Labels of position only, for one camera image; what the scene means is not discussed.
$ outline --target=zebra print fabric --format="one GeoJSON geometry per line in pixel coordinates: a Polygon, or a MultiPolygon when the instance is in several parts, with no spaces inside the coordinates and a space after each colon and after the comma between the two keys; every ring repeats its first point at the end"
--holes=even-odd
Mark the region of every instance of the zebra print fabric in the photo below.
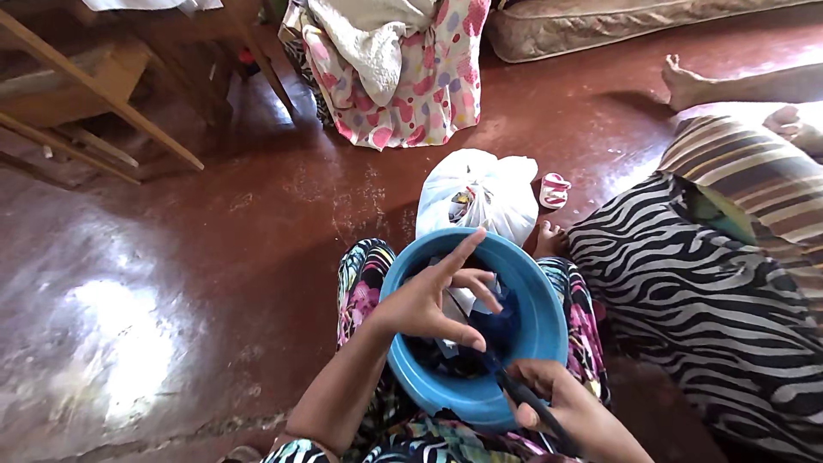
{"type": "Polygon", "coordinates": [[[666,370],[716,433],[823,461],[823,345],[776,260],[686,219],[657,172],[570,229],[621,344],[666,370]]]}

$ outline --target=bare foot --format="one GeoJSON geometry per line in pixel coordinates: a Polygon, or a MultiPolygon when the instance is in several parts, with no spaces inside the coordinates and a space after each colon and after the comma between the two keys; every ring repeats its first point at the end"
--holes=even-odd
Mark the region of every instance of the bare foot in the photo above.
{"type": "Polygon", "coordinates": [[[796,106],[786,105],[776,110],[763,121],[763,126],[809,155],[823,153],[823,133],[801,121],[796,106]]]}
{"type": "Polygon", "coordinates": [[[569,237],[559,225],[551,226],[551,222],[544,220],[540,224],[540,233],[537,235],[537,248],[532,257],[535,260],[541,257],[564,257],[569,254],[569,237]]]}
{"type": "Polygon", "coordinates": [[[709,79],[682,69],[680,57],[676,54],[666,56],[666,62],[660,74],[672,94],[669,98],[669,107],[678,112],[702,104],[699,98],[700,93],[711,84],[709,79]]]}

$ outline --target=woman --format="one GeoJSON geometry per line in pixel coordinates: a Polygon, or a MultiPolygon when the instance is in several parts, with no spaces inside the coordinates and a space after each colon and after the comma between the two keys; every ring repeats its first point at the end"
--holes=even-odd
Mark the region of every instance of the woman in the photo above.
{"type": "MultiPolygon", "coordinates": [[[[437,265],[420,272],[380,304],[379,288],[393,261],[393,252],[380,240],[363,240],[346,253],[340,268],[342,346],[303,394],[285,432],[264,459],[266,463],[341,458],[514,462],[548,454],[545,448],[517,434],[487,436],[457,420],[422,415],[397,387],[390,370],[384,368],[397,333],[451,339],[486,350],[486,341],[479,332],[446,318],[441,311],[442,290],[448,287],[469,288],[491,310],[501,310],[483,284],[493,275],[463,269],[468,256],[485,237],[486,231],[478,228],[437,265]],[[358,454],[361,448],[370,451],[358,454]]],[[[569,261],[556,256],[564,239],[559,227],[551,229],[544,222],[536,260],[551,275],[552,284],[563,290],[567,317],[593,318],[582,279],[569,261]]],[[[651,461],[598,401],[607,394],[605,386],[600,387],[605,376],[599,363],[599,341],[596,329],[580,329],[583,324],[570,326],[570,344],[578,345],[570,354],[574,358],[572,372],[557,362],[534,359],[517,360],[508,371],[552,401],[552,413],[580,445],[583,457],[602,463],[651,461]]],[[[513,412],[525,428],[545,431],[528,405],[520,405],[513,412]]]]}

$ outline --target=person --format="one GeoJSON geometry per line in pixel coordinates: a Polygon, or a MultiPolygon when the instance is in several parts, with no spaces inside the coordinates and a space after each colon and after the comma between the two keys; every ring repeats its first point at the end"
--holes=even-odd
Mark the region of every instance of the person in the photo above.
{"type": "MultiPolygon", "coordinates": [[[[677,112],[724,101],[797,104],[823,100],[823,63],[747,77],[713,79],[681,68],[680,57],[670,54],[663,64],[661,76],[671,93],[669,107],[677,112]]],[[[786,105],[776,110],[763,125],[816,161],[823,156],[823,132],[801,121],[796,106],[786,105]]]]}
{"type": "MultiPolygon", "coordinates": [[[[421,271],[378,303],[379,289],[394,253],[377,239],[356,243],[341,260],[339,350],[292,410],[286,428],[265,463],[331,461],[544,461],[553,455],[547,429],[526,404],[512,410],[520,433],[488,435],[451,417],[430,417],[418,410],[385,367],[397,333],[450,339],[479,351],[483,336],[442,312],[445,288],[468,288],[496,312],[502,310],[484,282],[494,275],[464,269],[466,259],[485,239],[478,228],[438,264],[421,271]],[[539,438],[537,445],[529,436],[539,438]]],[[[542,224],[534,257],[562,289],[567,318],[593,320],[588,290],[576,268],[558,256],[565,234],[542,224]]],[[[631,433],[601,403],[607,399],[605,372],[596,326],[570,325],[570,368],[554,361],[519,359],[507,369],[544,399],[579,444],[582,457],[602,463],[652,461],[631,433]],[[583,348],[595,346],[594,349],[583,348]]]]}

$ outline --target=white plastic bag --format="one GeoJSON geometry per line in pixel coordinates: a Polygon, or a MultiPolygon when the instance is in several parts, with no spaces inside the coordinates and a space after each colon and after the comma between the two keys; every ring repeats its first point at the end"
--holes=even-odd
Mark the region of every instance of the white plastic bag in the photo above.
{"type": "Polygon", "coordinates": [[[537,222],[531,182],[537,163],[503,159],[479,149],[449,154],[431,171],[420,193],[416,237],[448,227],[479,227],[522,246],[537,222]]]}

